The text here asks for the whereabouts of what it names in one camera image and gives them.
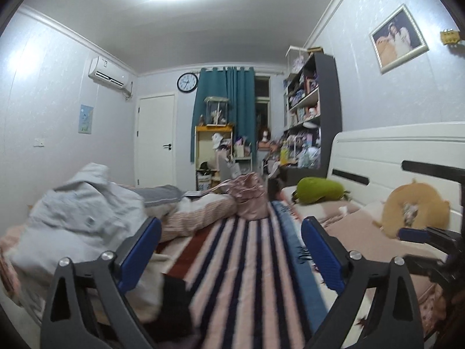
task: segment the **orange plush toy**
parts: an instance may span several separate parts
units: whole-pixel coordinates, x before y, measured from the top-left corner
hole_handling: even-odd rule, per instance
[[[428,184],[403,185],[394,190],[384,204],[380,225],[390,238],[397,237],[403,227],[446,229],[450,205]]]

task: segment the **wall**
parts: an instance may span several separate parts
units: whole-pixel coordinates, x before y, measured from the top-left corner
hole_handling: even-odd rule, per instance
[[[24,14],[0,38],[0,235],[27,205],[89,162],[134,184],[135,101],[88,77],[97,53]],[[78,134],[81,104],[94,106],[92,135]],[[45,147],[33,147],[34,138]]]
[[[381,75],[369,34],[405,3],[429,52]],[[312,43],[336,58],[344,130],[465,117],[465,46],[443,46],[456,25],[439,0],[343,0]]]
[[[195,166],[190,163],[190,143],[192,112],[196,92],[189,94],[178,92],[179,77],[201,66],[185,67],[156,72],[141,76],[138,80],[138,97],[148,97],[160,93],[175,93],[178,97],[178,111],[176,121],[175,157],[176,157],[176,183],[182,190],[195,189]],[[271,133],[273,137],[282,135],[284,128],[284,88],[283,75],[269,74],[271,86]]]

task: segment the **ceiling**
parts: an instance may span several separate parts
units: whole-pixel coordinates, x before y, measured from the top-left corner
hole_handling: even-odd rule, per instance
[[[26,0],[138,73],[203,63],[285,64],[330,0]]]

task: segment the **white headboard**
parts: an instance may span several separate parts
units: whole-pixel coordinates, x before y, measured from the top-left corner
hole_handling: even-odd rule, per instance
[[[343,184],[357,203],[385,201],[392,190],[412,182],[434,186],[450,201],[449,229],[459,232],[462,212],[457,182],[403,171],[404,160],[465,169],[465,123],[413,124],[345,131],[334,139],[328,178]],[[333,175],[343,171],[367,177],[368,185]]]

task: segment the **gray pillow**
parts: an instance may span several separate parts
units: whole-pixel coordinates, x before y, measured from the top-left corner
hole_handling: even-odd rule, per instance
[[[132,191],[138,193],[144,199],[145,207],[178,203],[184,194],[180,189],[173,185],[144,187],[141,189],[132,189]]]

